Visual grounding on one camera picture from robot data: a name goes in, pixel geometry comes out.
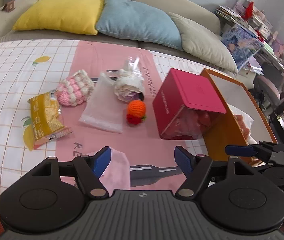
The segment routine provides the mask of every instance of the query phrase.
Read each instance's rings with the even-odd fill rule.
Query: pink and white knitted item
[[[86,71],[82,69],[59,83],[56,95],[61,105],[77,106],[87,101],[93,89],[93,81],[88,77]]]

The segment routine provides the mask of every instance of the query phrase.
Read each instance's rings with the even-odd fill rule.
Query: box lid
[[[170,71],[186,107],[226,113],[223,103],[207,78],[173,68]]]

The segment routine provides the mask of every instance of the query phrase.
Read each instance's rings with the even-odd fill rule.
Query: blue pillow
[[[182,49],[178,28],[164,11],[131,0],[105,0],[95,28],[119,39],[147,41]]]

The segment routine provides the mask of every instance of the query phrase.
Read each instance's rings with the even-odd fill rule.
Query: beige pillow
[[[177,26],[182,48],[202,60],[238,73],[237,65],[227,47],[220,39],[202,25],[175,13],[167,13]]]

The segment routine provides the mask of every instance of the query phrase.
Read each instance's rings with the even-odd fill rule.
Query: chair
[[[276,88],[276,86],[269,79],[262,75],[259,75],[255,78],[254,85],[257,90],[263,91],[266,99],[271,105],[272,110],[276,109],[280,103],[280,100],[284,98],[284,77],[278,88]]]

